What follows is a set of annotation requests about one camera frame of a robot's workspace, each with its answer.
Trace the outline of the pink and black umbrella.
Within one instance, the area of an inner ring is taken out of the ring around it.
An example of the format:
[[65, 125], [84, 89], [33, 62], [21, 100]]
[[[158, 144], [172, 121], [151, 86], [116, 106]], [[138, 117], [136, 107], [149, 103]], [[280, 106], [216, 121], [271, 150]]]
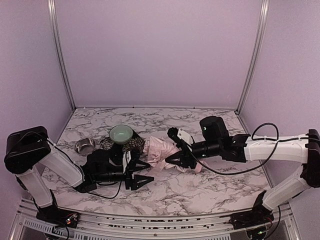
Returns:
[[199, 173], [202, 170], [202, 166], [200, 166], [199, 163], [196, 165], [195, 169], [187, 169], [165, 161], [166, 158], [179, 151], [180, 150], [173, 143], [154, 136], [146, 138], [143, 148], [143, 154], [146, 156], [146, 162], [152, 167], [150, 171], [151, 173], [158, 174], [162, 170], [172, 168], [177, 169], [182, 173], [190, 171]]

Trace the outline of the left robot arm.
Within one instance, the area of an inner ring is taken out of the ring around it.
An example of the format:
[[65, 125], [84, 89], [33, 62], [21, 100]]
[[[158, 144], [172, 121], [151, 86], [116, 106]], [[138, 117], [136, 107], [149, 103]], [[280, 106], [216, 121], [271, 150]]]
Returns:
[[152, 176], [135, 174], [149, 165], [142, 164], [139, 156], [130, 152], [123, 154], [121, 165], [115, 165], [110, 162], [108, 151], [97, 149], [86, 157], [84, 165], [79, 166], [51, 142], [43, 126], [11, 133], [6, 140], [4, 164], [31, 194], [40, 212], [49, 216], [58, 215], [60, 210], [52, 190], [43, 182], [37, 164], [53, 171], [79, 193], [92, 194], [98, 184], [106, 182], [120, 182], [127, 190], [135, 191], [154, 181]]

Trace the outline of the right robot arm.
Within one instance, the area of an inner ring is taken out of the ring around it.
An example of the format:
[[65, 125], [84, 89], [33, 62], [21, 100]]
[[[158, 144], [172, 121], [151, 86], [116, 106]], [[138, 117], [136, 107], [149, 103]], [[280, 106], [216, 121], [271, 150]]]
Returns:
[[166, 163], [185, 169], [195, 169], [201, 159], [220, 156], [236, 163], [270, 160], [292, 161], [300, 167], [275, 187], [260, 193], [252, 211], [270, 213], [283, 202], [303, 191], [320, 186], [320, 135], [309, 129], [307, 134], [275, 137], [253, 134], [231, 136], [224, 120], [219, 116], [208, 116], [200, 122], [204, 141], [194, 142], [193, 137], [181, 128], [172, 127], [167, 135], [180, 149], [165, 159]]

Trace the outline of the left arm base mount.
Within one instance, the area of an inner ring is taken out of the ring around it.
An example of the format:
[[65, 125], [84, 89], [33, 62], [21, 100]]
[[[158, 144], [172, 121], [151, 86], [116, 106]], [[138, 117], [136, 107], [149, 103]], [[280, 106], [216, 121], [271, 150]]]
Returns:
[[60, 209], [52, 205], [39, 208], [36, 218], [44, 222], [75, 229], [79, 223], [80, 214], [76, 211]]

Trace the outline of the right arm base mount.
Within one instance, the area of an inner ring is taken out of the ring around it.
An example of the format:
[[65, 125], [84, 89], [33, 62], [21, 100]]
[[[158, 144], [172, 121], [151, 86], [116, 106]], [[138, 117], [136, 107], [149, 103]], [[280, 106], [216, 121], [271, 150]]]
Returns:
[[229, 224], [233, 226], [235, 230], [242, 228], [254, 227], [257, 225], [271, 223], [274, 220], [274, 215], [271, 210], [265, 207], [252, 208], [248, 211], [242, 211], [233, 213], [230, 216]]

